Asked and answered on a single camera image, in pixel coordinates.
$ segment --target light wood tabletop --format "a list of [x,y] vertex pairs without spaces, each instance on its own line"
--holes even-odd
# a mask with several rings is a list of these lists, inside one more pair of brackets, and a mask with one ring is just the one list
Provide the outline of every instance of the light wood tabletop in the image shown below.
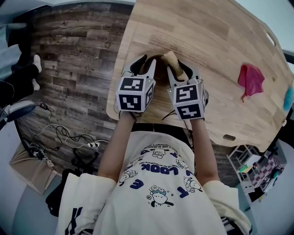
[[[118,119],[117,82],[125,63],[139,55],[174,51],[200,71],[209,103],[205,123],[219,145],[254,145],[265,151],[288,112],[283,102],[293,74],[272,31],[233,0],[137,0],[116,59],[107,114]],[[263,93],[241,96],[241,65],[257,66],[265,76]],[[154,97],[139,122],[185,128],[167,94],[168,81],[157,82]]]

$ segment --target red cloth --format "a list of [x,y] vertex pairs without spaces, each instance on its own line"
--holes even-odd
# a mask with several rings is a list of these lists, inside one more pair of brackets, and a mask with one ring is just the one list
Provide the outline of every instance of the red cloth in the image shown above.
[[245,88],[245,93],[241,97],[244,102],[246,96],[252,96],[255,93],[263,92],[262,82],[265,77],[260,69],[252,64],[243,64],[238,79],[239,85]]

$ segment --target floor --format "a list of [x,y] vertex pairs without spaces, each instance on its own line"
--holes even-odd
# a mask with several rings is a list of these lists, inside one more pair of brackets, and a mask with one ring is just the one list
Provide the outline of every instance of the floor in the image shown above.
[[[72,136],[86,133],[94,140],[109,140],[113,133],[117,121],[106,114],[107,94],[131,10],[128,5],[83,3],[39,9],[26,17],[34,24],[32,55],[40,55],[43,67],[37,78],[41,89],[28,99],[47,104],[51,123],[68,127]],[[49,117],[49,111],[37,107],[23,120],[37,134],[49,124]],[[23,121],[18,124],[24,138],[43,143],[58,172],[74,168],[72,148],[64,137],[60,149],[54,150],[61,145],[55,129],[48,127],[34,137]],[[79,146],[85,141],[68,143]],[[98,151],[97,168],[105,147],[103,142],[99,149],[83,146],[79,153],[87,162]],[[214,143],[213,148],[221,181],[235,186],[238,179],[226,158],[232,148]]]

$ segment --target cartoon print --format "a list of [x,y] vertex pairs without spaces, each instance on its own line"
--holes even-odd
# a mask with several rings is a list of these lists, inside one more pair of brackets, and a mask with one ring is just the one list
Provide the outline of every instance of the cartoon print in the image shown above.
[[195,180],[193,180],[192,177],[188,178],[188,177],[184,176],[184,184],[185,184],[186,189],[187,189],[188,192],[194,193],[195,189],[202,192],[201,186]]
[[138,173],[134,170],[126,170],[124,171],[123,175],[119,179],[120,186],[122,186],[126,179],[133,178]]
[[184,163],[183,160],[181,160],[181,159],[176,159],[175,162],[176,162],[176,164],[177,164],[180,168],[182,168],[182,169],[188,169],[188,166]]
[[152,156],[153,157],[158,157],[158,158],[162,158],[165,155],[165,151],[169,151],[168,149],[150,149],[151,151],[153,151]]
[[132,166],[134,166],[138,161],[141,161],[143,159],[143,157],[139,157],[133,161],[130,162],[130,166],[125,168],[125,171],[130,169]]
[[162,188],[159,188],[157,186],[152,186],[150,189],[150,195],[153,198],[153,201],[151,202],[152,207],[157,207],[157,205],[163,205],[167,204],[169,206],[173,206],[174,204],[167,201],[168,198],[166,196],[166,191]]

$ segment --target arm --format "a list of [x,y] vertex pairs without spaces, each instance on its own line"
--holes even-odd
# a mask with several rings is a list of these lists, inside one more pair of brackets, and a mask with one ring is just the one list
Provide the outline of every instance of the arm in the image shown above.
[[104,151],[98,169],[98,176],[110,178],[118,182],[134,122],[135,120],[128,112],[122,112],[114,134]]
[[197,179],[203,186],[212,180],[220,180],[217,172],[215,154],[203,119],[190,120],[194,138],[194,154]]

